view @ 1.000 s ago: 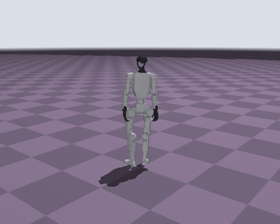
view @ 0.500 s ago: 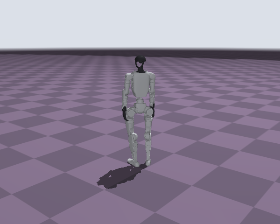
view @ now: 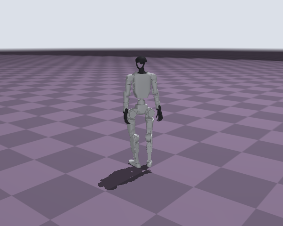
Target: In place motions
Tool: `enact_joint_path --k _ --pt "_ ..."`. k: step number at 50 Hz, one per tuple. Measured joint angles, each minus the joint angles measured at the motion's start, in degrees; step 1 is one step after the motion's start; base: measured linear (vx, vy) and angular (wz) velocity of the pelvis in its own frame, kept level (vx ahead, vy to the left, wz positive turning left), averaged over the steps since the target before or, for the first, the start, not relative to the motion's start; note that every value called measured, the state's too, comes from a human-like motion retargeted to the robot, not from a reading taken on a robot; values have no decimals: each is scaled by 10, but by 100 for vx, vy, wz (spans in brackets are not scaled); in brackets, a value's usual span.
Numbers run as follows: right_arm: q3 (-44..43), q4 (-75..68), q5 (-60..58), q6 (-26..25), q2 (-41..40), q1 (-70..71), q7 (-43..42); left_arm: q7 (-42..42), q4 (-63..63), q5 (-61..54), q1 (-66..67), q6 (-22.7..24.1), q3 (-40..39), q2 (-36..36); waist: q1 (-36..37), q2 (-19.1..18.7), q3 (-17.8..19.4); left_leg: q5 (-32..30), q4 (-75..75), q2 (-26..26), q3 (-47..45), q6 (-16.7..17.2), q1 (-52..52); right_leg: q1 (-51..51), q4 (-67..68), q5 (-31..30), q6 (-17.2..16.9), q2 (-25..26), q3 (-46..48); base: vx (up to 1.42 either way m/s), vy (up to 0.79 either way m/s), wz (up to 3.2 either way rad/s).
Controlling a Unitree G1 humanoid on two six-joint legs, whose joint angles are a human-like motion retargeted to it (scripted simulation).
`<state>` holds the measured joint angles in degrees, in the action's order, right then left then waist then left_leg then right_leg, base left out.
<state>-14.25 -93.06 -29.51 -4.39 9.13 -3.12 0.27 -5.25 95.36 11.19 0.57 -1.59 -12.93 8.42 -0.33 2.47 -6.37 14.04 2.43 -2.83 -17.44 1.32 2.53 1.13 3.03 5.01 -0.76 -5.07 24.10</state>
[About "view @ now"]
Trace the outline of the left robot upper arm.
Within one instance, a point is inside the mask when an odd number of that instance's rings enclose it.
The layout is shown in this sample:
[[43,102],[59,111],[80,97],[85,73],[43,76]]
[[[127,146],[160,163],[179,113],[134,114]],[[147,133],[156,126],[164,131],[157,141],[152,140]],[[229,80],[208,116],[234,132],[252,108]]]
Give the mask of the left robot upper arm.
[[126,91],[126,96],[129,97],[131,95],[131,81],[134,79],[134,74],[129,74],[126,76],[126,82],[125,82],[125,91]]

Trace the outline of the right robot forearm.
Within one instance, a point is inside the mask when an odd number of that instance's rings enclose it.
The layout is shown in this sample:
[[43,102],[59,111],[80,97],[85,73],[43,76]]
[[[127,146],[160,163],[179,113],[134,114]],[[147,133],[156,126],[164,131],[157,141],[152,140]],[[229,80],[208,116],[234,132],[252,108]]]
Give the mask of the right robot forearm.
[[154,95],[154,100],[155,100],[156,109],[158,109],[158,106],[160,105],[159,93],[157,95]]

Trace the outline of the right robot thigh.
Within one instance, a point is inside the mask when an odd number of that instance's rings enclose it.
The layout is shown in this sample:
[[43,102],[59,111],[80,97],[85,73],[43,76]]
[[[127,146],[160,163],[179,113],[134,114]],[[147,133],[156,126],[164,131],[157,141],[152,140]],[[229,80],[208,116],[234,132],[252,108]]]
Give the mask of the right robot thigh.
[[146,134],[146,141],[151,142],[151,134],[152,134],[152,127],[154,122],[154,116],[155,112],[152,108],[148,107],[148,113],[145,114],[145,121],[146,121],[146,128],[147,128],[147,134]]

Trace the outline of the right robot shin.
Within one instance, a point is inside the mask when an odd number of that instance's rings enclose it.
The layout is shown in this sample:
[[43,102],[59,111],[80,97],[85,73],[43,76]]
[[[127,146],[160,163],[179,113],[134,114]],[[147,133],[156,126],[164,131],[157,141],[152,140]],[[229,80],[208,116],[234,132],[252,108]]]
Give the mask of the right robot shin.
[[152,152],[152,134],[151,134],[151,142],[147,141],[147,153],[148,153],[148,162],[151,162],[151,152]]

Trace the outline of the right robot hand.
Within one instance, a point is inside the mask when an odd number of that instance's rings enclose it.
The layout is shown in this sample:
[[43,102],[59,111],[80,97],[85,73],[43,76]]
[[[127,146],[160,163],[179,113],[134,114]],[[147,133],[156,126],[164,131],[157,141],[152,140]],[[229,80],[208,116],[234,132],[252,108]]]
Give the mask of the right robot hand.
[[[157,116],[158,116],[158,120],[157,121],[161,121],[163,119],[163,116],[162,116],[162,111],[161,111],[161,106],[159,105],[158,106],[158,109],[157,110]],[[156,116],[156,118],[157,118]]]

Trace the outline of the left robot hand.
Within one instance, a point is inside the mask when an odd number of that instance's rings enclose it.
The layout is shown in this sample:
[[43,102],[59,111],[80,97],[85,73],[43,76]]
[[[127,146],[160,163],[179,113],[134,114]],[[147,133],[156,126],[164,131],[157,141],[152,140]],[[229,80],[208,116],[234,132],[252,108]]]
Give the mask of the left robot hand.
[[126,108],[126,109],[125,109],[125,112],[123,112],[123,113],[124,113],[124,120],[125,120],[125,123],[130,124],[130,123],[128,122],[128,120],[127,120],[128,109]]

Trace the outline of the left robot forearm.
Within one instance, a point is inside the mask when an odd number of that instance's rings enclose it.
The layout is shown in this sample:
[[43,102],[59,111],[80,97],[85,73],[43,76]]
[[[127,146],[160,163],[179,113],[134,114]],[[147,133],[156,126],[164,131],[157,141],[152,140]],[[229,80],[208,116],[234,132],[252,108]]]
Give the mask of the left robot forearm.
[[124,96],[124,104],[123,104],[123,111],[125,112],[125,109],[128,109],[129,106],[129,98],[126,97],[126,91],[123,92],[123,96]]

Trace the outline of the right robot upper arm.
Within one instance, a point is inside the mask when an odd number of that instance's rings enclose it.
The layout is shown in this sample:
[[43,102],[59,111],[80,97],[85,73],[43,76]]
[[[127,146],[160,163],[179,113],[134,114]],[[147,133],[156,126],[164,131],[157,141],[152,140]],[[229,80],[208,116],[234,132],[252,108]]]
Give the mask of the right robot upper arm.
[[157,90],[157,76],[156,74],[150,73],[151,74],[151,84],[152,84],[152,94],[158,94],[158,90]]

